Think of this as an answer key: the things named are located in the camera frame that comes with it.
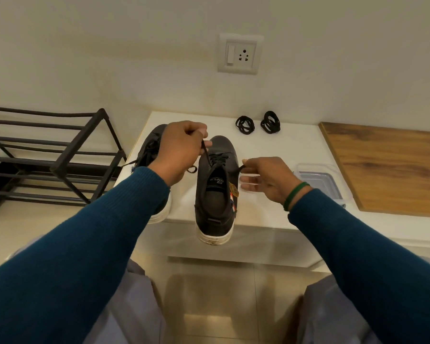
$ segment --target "wooden board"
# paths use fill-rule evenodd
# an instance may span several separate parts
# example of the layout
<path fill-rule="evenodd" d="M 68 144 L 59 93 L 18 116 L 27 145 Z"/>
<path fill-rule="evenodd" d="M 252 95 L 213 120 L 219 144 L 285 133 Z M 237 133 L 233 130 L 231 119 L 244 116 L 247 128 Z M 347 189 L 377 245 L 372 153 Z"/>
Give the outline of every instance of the wooden board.
<path fill-rule="evenodd" d="M 319 127 L 361 211 L 430 216 L 430 132 Z"/>

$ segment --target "black metal shoe rack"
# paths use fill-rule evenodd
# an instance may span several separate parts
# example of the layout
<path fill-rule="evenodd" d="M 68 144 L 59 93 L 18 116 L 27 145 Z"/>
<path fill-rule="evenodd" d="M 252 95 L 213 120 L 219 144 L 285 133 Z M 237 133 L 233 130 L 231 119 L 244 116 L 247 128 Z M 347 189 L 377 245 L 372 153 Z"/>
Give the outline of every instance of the black metal shoe rack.
<path fill-rule="evenodd" d="M 12 112 L 25 115 L 40 115 L 49 117 L 90 117 L 89 121 L 84 126 L 51 124 L 51 123 L 36 123 L 12 120 L 0 120 L 2 125 L 38 127 L 38 128 L 55 128 L 55 129 L 71 129 L 79 130 L 78 134 L 70 142 L 12 138 L 0 136 L 0 149 L 7 157 L 0 157 L 0 204 L 4 200 L 26 201 L 33 203 L 47 203 L 59 205 L 74 205 L 86 206 L 98 199 L 104 192 L 109 181 L 116 180 L 121 168 L 118 164 L 121 158 L 126 160 L 120 142 L 113 130 L 109 121 L 108 115 L 104 109 L 100 109 L 95 113 L 50 113 L 41 111 L 29 111 L 23 109 L 8 109 L 0 107 L 2 112 Z M 117 152 L 86 152 L 80 151 L 80 147 L 91 135 L 94 129 L 101 121 L 105 120 L 109 131 L 115 140 L 118 147 Z M 20 144 L 34 144 L 47 146 L 62 146 L 64 149 L 38 148 L 29 147 Z M 29 150 L 35 152 L 51 152 L 60 153 L 56 161 L 41 161 L 34 159 L 16 158 L 9 149 Z M 70 161 L 75 155 L 86 156 L 111 156 L 113 160 L 110 165 L 93 165 L 71 163 Z M 24 180 L 37 180 L 44 182 L 62 182 L 66 187 L 46 186 L 40 184 L 22 183 Z M 96 185 L 95 189 L 78 189 L 75 184 Z M 17 193 L 13 190 L 17 187 L 50 189 L 58 191 L 72 191 L 77 197 L 59 196 L 59 195 L 44 195 L 44 194 L 28 194 Z"/>

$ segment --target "hand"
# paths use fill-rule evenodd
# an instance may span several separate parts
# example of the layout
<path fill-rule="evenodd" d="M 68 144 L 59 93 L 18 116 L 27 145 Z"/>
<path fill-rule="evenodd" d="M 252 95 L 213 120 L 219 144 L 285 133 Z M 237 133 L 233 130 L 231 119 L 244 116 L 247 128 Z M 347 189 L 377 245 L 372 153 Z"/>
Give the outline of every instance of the hand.
<path fill-rule="evenodd" d="M 207 126 L 204 123 L 169 123 L 161 136 L 158 156 L 148 168 L 158 174 L 169 187 L 176 184 L 204 152 L 201 142 L 207 136 Z M 212 146 L 212 141 L 204 142 L 206 147 Z"/>
<path fill-rule="evenodd" d="M 269 200 L 283 205 L 288 195 L 302 181 L 298 179 L 290 168 L 279 157 L 260 157 L 242 160 L 245 168 L 243 174 L 259 174 L 259 176 L 241 176 L 241 188 L 246 191 L 263 192 Z M 294 197 L 288 210 L 307 192 L 310 186 L 304 187 Z"/>

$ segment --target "white shoe sole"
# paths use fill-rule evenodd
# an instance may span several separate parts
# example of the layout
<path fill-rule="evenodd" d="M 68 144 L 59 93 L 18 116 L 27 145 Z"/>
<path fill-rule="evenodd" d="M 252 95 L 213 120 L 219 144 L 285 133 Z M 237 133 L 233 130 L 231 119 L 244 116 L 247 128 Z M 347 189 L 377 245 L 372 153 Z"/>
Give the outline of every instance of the white shoe sole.
<path fill-rule="evenodd" d="M 169 198 L 167 199 L 166 206 L 157 214 L 151 215 L 150 220 L 148 221 L 148 224 L 153 223 L 159 223 L 166 219 L 166 217 L 169 215 L 169 212 L 171 212 L 172 207 L 172 192 L 169 192 Z"/>
<path fill-rule="evenodd" d="M 222 235 L 221 237 L 212 237 L 211 235 L 205 235 L 204 233 L 201 232 L 197 223 L 195 224 L 195 228 L 196 228 L 196 236 L 203 243 L 206 243 L 209 245 L 223 245 L 224 243 L 227 243 L 232 236 L 232 231 L 234 230 L 234 222 L 232 223 L 232 226 L 229 232 L 226 233 L 225 235 Z"/>

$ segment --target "blue sweater sleeve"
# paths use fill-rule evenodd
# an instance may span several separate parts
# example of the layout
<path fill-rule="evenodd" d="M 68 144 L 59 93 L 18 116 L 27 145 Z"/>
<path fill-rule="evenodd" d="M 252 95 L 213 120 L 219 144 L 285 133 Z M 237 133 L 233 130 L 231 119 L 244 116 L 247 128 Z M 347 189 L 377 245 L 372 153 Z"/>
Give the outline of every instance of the blue sweater sleeve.
<path fill-rule="evenodd" d="M 317 189 L 294 205 L 288 219 L 315 246 L 383 344 L 430 343 L 429 263 Z"/>
<path fill-rule="evenodd" d="M 0 343 L 81 343 L 168 194 L 158 175 L 140 167 L 1 265 Z"/>

